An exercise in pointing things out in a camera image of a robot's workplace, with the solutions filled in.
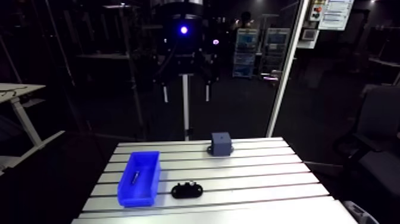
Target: gray box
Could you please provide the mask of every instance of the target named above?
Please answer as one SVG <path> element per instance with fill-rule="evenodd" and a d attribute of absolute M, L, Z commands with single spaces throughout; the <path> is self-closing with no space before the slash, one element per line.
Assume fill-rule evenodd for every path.
<path fill-rule="evenodd" d="M 232 140 L 228 132 L 212 133 L 211 137 L 211 155 L 228 156 L 232 153 Z"/>

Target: table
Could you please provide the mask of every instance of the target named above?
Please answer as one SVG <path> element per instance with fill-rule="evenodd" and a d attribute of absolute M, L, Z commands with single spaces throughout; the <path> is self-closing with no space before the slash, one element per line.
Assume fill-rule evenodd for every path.
<path fill-rule="evenodd" d="M 24 84 L 13 84 L 13 83 L 0 83 L 0 103 L 9 101 L 12 105 L 12 109 L 17 115 L 22 127 L 28 134 L 30 140 L 33 143 L 33 148 L 24 153 L 21 157 L 12 156 L 0 156 L 0 163 L 4 168 L 15 167 L 23 160 L 31 156 L 35 151 L 43 148 L 46 144 L 60 136 L 64 131 L 59 131 L 56 134 L 50 136 L 45 140 L 41 140 L 35 127 L 32 125 L 28 115 L 25 112 L 24 107 L 21 105 L 20 96 L 42 89 L 43 85 L 24 85 Z"/>
<path fill-rule="evenodd" d="M 100 176 L 81 223 L 356 223 L 282 138 L 233 139 L 230 157 L 212 157 L 211 141 L 120 143 Z M 117 185 L 130 153 L 160 151 L 152 207 L 124 208 Z M 199 198 L 174 199 L 178 182 L 195 181 Z"/>

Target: white label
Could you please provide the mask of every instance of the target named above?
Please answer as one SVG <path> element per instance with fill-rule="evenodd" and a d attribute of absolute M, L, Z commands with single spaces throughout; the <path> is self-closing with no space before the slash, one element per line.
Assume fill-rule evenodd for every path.
<path fill-rule="evenodd" d="M 345 30 L 354 0 L 328 0 L 320 30 Z"/>

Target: blue plastic bin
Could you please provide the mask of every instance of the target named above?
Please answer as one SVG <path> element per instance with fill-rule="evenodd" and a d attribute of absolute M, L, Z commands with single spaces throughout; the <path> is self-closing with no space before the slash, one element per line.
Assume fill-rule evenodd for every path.
<path fill-rule="evenodd" d="M 160 180 L 160 152 L 132 153 L 118 183 L 118 202 L 125 207 L 152 206 Z"/>

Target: blue light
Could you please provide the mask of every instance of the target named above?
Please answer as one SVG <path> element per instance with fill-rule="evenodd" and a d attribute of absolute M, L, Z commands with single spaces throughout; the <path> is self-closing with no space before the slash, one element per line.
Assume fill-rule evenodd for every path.
<path fill-rule="evenodd" d="M 182 26 L 182 27 L 180 28 L 180 32 L 181 32 L 182 34 L 186 34 L 186 33 L 188 32 L 188 28 L 187 28 L 186 26 Z"/>

